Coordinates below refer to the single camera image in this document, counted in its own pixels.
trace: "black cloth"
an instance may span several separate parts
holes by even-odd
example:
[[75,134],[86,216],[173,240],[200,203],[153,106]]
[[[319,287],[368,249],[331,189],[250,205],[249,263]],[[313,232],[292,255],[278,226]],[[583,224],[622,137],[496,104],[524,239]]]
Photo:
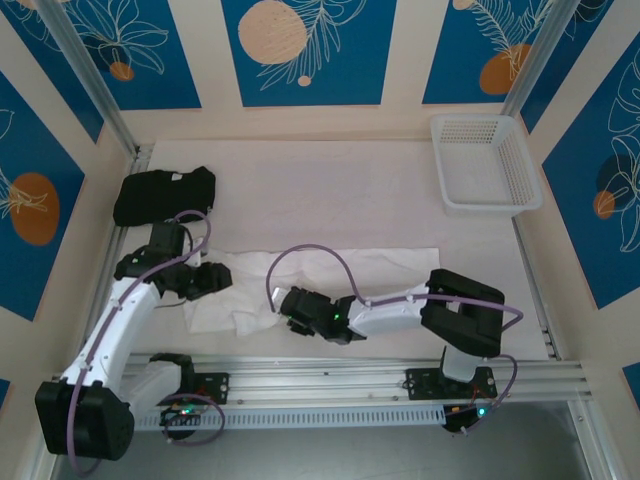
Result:
[[[122,182],[113,208],[120,227],[136,227],[173,219],[185,210],[208,214],[216,196],[216,176],[205,167],[191,173],[152,170],[129,175]],[[186,215],[180,223],[200,220]]]

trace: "mesh basket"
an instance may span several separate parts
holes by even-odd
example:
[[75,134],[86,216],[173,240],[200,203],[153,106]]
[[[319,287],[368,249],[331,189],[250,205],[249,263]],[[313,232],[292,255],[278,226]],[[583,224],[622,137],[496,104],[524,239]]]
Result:
[[542,205],[540,183],[515,119],[436,115],[431,134],[448,214],[514,216]]

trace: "white floor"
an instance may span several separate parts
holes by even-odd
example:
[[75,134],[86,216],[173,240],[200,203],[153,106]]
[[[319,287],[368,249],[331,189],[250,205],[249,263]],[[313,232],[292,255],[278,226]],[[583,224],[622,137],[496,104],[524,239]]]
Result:
[[[164,141],[149,169],[186,172],[201,165],[217,176],[212,248],[437,247],[443,268],[502,290],[509,305],[524,311],[524,320],[504,334],[503,353],[548,359],[511,220],[445,216],[431,143]],[[204,233],[203,225],[190,228]],[[129,229],[122,254],[145,244],[149,232]],[[190,335],[182,308],[171,308],[156,311],[134,352],[439,358],[443,345],[420,329],[340,347],[295,335],[284,323],[246,337]]]

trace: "cable clip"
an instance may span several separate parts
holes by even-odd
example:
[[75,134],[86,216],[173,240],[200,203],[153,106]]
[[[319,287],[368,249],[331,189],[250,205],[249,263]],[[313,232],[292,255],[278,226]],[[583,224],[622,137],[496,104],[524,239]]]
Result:
[[86,370],[87,372],[91,371],[91,365],[89,365],[87,363],[87,359],[86,358],[82,359],[82,363],[80,365],[78,365],[78,367],[80,368],[80,370]]
[[111,308],[117,308],[118,311],[122,311],[123,309],[123,305],[117,297],[111,297],[109,299],[109,305],[111,305]]

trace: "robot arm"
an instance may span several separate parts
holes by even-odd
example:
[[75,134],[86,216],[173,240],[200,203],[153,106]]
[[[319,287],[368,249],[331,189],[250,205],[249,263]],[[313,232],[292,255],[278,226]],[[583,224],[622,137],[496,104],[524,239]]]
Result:
[[[44,382],[36,393],[36,408],[47,448],[66,454],[66,427],[71,394],[83,377],[74,422],[74,444],[79,456],[117,460],[133,436],[136,417],[145,414],[167,395],[187,389],[192,365],[178,365],[169,355],[129,382],[122,382],[125,364],[142,326],[152,316],[166,291],[193,300],[231,285],[229,269],[222,264],[202,263],[197,258],[177,263],[139,283],[120,304],[119,299],[144,275],[168,260],[192,249],[185,241],[185,227],[177,223],[155,224],[149,244],[118,263],[109,302],[86,345],[58,382]],[[118,308],[103,338],[100,332],[113,308]],[[90,350],[97,350],[87,362]]]
[[449,344],[442,359],[444,376],[470,382],[483,358],[500,354],[502,311],[463,303],[454,311],[450,308],[453,302],[438,296],[504,304],[499,290],[443,269],[434,270],[425,285],[372,297],[366,303],[355,296],[332,302],[297,287],[290,291],[277,288],[272,299],[276,310],[289,318],[292,331],[319,334],[340,345],[423,326]]

